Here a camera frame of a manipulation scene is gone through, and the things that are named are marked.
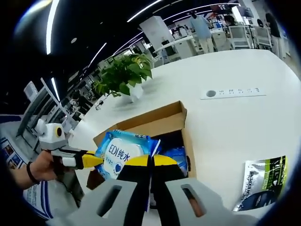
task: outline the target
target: snack package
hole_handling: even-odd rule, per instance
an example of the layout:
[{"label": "snack package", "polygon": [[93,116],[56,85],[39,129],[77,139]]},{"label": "snack package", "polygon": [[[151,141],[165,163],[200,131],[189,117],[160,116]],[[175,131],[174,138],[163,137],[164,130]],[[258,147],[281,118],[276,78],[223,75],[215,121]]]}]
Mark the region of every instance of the snack package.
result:
[{"label": "snack package", "polygon": [[168,156],[175,160],[180,169],[182,170],[184,176],[187,176],[187,161],[184,146],[172,148],[159,154]]},{"label": "snack package", "polygon": [[285,156],[246,161],[242,196],[233,211],[252,210],[274,203],[285,185],[286,166]]},{"label": "snack package", "polygon": [[144,154],[153,156],[159,143],[160,140],[153,140],[150,136],[121,130],[109,131],[95,153],[95,156],[103,158],[104,162],[95,168],[105,180],[116,179],[126,161]]}]

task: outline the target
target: blue plastic packaging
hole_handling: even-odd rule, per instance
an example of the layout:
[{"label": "blue plastic packaging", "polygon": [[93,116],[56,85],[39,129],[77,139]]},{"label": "blue plastic packaging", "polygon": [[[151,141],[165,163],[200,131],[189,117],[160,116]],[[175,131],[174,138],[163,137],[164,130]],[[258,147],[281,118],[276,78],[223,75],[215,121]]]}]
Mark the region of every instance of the blue plastic packaging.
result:
[{"label": "blue plastic packaging", "polygon": [[95,168],[105,180],[116,179],[126,161],[144,154],[152,155],[158,145],[159,141],[151,139],[150,136],[121,130],[109,131],[95,153],[104,162]]},{"label": "blue plastic packaging", "polygon": [[164,156],[168,156],[175,160],[182,170],[184,176],[187,176],[187,161],[186,161],[186,154],[185,154],[185,148],[182,147],[177,147],[177,148],[172,148],[167,151],[164,151],[162,153],[159,153]]}]

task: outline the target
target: white pot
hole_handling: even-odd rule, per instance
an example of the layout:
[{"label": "white pot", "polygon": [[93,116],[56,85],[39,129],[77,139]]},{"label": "white pot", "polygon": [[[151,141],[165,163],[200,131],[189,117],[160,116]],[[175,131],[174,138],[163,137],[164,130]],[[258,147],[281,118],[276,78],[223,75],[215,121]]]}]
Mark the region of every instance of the white pot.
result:
[{"label": "white pot", "polygon": [[132,87],[130,84],[127,84],[130,88],[130,95],[125,95],[121,93],[121,97],[125,103],[132,103],[139,100],[143,94],[143,89],[141,84],[136,84],[135,87]]}]

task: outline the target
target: human hand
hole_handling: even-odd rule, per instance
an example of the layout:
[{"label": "human hand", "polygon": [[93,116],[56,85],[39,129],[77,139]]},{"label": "human hand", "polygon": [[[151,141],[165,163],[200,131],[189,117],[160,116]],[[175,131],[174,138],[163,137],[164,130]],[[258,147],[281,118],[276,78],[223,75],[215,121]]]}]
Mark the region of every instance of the human hand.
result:
[{"label": "human hand", "polygon": [[56,179],[51,153],[43,150],[38,155],[37,159],[30,165],[30,171],[37,181]]}]

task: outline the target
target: ceiling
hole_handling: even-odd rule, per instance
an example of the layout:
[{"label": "ceiling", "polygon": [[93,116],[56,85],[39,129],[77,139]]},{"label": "ceiling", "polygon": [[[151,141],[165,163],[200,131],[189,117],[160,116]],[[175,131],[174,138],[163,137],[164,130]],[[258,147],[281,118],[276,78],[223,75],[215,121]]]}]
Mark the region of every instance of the ceiling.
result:
[{"label": "ceiling", "polygon": [[[161,16],[165,19],[191,8],[227,2],[226,0],[162,0],[127,23],[130,17],[155,0],[54,0],[53,2],[55,1],[58,4],[52,25],[51,52],[47,55],[46,34],[51,0],[43,0],[43,4],[40,3],[40,8],[34,13],[29,13],[28,9],[35,1],[10,0],[7,15],[8,44],[5,46],[7,86],[1,94],[6,95],[6,109],[13,109],[12,112],[16,109],[24,112],[23,108],[26,108],[28,103],[24,98],[23,89],[30,80],[39,88],[40,77],[46,79],[56,77],[60,80],[59,89],[64,93],[68,78],[89,65],[105,43],[107,44],[95,57],[91,68],[140,33],[139,24],[147,18]],[[206,10],[210,10],[210,7],[199,9],[199,11]],[[170,25],[173,20],[186,14],[182,13],[170,18],[165,23]],[[13,106],[16,105],[13,103],[15,100],[9,97],[13,92],[22,95],[18,107]]]}]

